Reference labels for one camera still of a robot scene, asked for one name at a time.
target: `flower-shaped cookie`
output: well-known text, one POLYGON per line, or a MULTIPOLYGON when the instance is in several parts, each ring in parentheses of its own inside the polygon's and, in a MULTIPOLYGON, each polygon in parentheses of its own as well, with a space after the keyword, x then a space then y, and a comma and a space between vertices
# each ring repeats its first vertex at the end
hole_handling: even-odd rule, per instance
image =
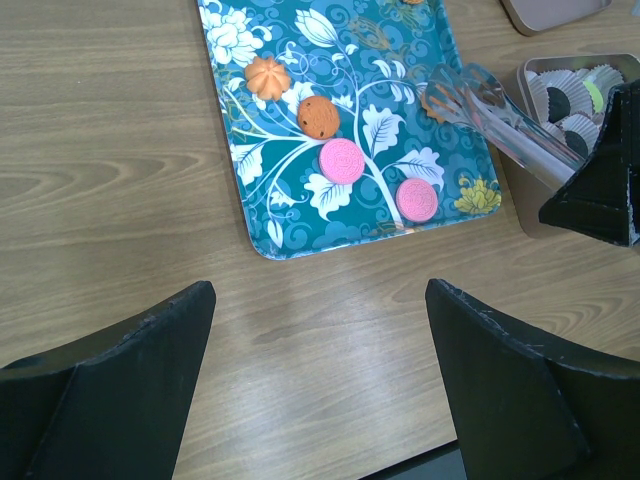
POLYGON ((247 88, 260 100, 280 100, 282 93, 289 90, 291 78, 273 57, 266 60, 256 57, 251 65, 244 69, 247 88))

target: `floral pattern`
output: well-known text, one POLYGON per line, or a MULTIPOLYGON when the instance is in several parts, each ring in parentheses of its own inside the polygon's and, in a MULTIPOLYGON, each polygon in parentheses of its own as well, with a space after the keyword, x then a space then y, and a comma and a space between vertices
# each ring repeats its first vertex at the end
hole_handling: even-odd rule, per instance
POLYGON ((431 67, 460 68, 442 0, 198 0, 251 240, 287 259, 427 230, 495 211, 501 201, 484 141, 421 110, 431 67), (291 88, 264 102, 246 88, 255 55, 285 64, 291 88), (298 105, 323 95, 340 112, 338 137, 363 151, 366 170, 336 185, 318 167, 325 141, 305 136, 298 105), (436 189, 424 225, 394 197, 407 178, 436 189))

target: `black plastic part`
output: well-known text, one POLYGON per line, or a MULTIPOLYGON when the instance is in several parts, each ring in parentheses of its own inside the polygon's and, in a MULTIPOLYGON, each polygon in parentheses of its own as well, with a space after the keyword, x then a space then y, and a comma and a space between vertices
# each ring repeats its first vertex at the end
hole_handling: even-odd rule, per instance
POLYGON ((640 363, 431 280, 427 309, 469 479, 640 478, 640 363))
POLYGON ((0 479, 170 479, 215 301, 199 282, 0 369, 0 479))
POLYGON ((540 222, 618 246, 640 242, 640 80, 615 87, 585 165, 540 209, 540 222))

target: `yellow flower print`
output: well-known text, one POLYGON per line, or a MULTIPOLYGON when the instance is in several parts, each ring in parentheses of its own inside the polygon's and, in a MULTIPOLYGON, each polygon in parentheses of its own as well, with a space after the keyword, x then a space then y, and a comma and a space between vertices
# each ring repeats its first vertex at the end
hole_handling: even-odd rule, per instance
POLYGON ((480 215, 491 213, 500 206, 502 195, 497 190, 498 182, 489 183, 482 178, 471 181, 466 177, 460 177, 459 180, 460 193, 462 197, 454 202, 455 207, 461 212, 470 213, 471 215, 480 215))

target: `cookie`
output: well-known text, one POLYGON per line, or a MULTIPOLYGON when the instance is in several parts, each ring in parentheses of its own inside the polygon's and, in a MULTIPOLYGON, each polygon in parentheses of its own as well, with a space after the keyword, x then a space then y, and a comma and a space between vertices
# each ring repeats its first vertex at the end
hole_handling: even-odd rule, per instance
POLYGON ((398 187, 396 206, 407 220, 414 223, 425 223, 438 211, 438 194, 424 180, 410 178, 398 187))
POLYGON ((244 69, 244 76, 247 79, 247 88, 260 100, 278 101, 291 86, 291 78, 287 75, 284 65, 276 62, 273 57, 266 60, 255 57, 253 63, 244 69))
POLYGON ((300 102, 298 125, 311 138, 326 140, 340 128, 340 115, 331 100, 316 95, 300 102))
POLYGON ((329 140, 320 150, 320 170, 338 185, 351 185, 364 173, 362 150, 346 138, 329 140))

